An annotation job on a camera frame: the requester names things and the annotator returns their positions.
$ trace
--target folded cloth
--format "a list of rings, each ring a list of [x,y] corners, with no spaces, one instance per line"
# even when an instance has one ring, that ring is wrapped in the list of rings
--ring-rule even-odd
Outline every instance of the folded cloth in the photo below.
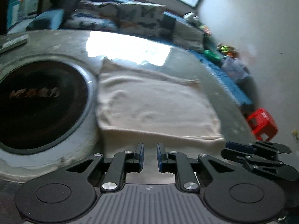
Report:
[[[173,182],[173,175],[158,172],[156,144],[197,157],[219,155],[224,138],[220,120],[198,80],[184,80],[162,73],[129,68],[104,58],[99,74],[97,119],[106,152],[134,149],[144,143],[147,175],[128,176],[129,182]]]

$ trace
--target fabric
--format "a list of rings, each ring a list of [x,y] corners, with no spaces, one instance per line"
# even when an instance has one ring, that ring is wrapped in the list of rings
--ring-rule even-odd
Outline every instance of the fabric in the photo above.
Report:
[[[81,0],[76,13],[88,14],[95,18],[117,18],[118,3],[115,2],[92,2]]]
[[[118,5],[118,18],[121,32],[160,36],[164,5],[151,3],[121,3]]]
[[[63,14],[64,12],[62,9],[53,9],[43,12],[27,25],[26,31],[40,29],[56,30],[62,23]]]
[[[224,147],[220,121],[198,80],[117,65],[104,59],[99,74],[98,125],[107,157],[145,144],[142,173],[127,182],[171,183],[173,174],[158,171],[156,145],[184,152],[219,155]]]
[[[204,52],[204,34],[187,22],[175,21],[173,32],[173,43],[185,49],[195,50],[198,53]]]
[[[89,18],[80,15],[72,15],[63,25],[64,29],[81,29],[116,32],[116,24],[109,19]]]

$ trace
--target red plastic stool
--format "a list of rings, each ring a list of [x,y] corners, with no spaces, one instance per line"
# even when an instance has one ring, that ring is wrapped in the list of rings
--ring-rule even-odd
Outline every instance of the red plastic stool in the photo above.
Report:
[[[272,116],[264,108],[260,108],[248,116],[247,122],[258,141],[270,141],[278,132],[278,127]],[[263,140],[262,134],[266,134],[268,138]]]

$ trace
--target metal screw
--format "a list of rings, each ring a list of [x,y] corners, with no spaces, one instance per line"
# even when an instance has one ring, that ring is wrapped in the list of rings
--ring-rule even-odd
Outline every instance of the metal screw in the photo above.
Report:
[[[185,183],[183,186],[184,186],[185,189],[188,189],[188,190],[193,190],[193,189],[197,189],[198,188],[198,184],[197,183],[193,183],[193,182]]]
[[[112,190],[117,188],[117,184],[113,182],[107,182],[102,185],[103,189]]]

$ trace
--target gray tabletop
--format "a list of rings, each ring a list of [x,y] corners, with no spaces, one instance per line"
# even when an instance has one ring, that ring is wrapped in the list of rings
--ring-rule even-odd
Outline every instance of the gray tabletop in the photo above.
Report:
[[[15,59],[51,54],[76,59],[93,74],[98,74],[101,59],[124,65],[156,70],[184,79],[199,79],[220,121],[226,141],[248,144],[255,141],[246,120],[234,100],[218,84],[204,65],[187,51],[133,36],[95,31],[33,31],[27,44],[0,54],[0,71]],[[0,44],[22,34],[0,38]],[[13,204],[18,183],[0,180],[0,223],[20,221]]]

